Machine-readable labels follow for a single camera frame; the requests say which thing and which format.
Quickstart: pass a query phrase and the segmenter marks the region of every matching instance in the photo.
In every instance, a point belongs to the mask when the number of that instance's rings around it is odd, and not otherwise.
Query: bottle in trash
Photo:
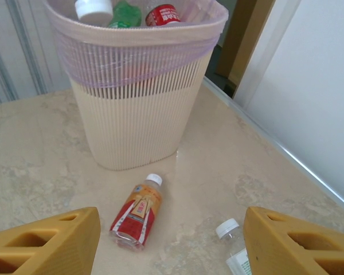
[[[146,5],[146,13],[145,22],[149,27],[164,26],[181,21],[175,6],[164,0],[149,0]]]
[[[162,203],[161,185],[162,178],[150,174],[144,183],[135,186],[110,228],[119,246],[135,251],[144,249]]]
[[[109,28],[134,28],[142,24],[142,11],[137,6],[131,6],[121,0],[114,8],[114,17]]]
[[[107,26],[114,14],[111,0],[75,0],[75,9],[79,21],[92,26]]]
[[[216,233],[230,247],[226,264],[234,275],[252,275],[243,231],[235,219],[229,219],[216,228]]]

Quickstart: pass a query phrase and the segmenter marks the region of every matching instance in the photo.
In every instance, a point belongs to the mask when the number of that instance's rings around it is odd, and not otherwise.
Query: trash can
[[[74,0],[44,3],[95,160],[126,170],[175,153],[227,9],[169,0],[183,23],[107,29],[78,22]]]

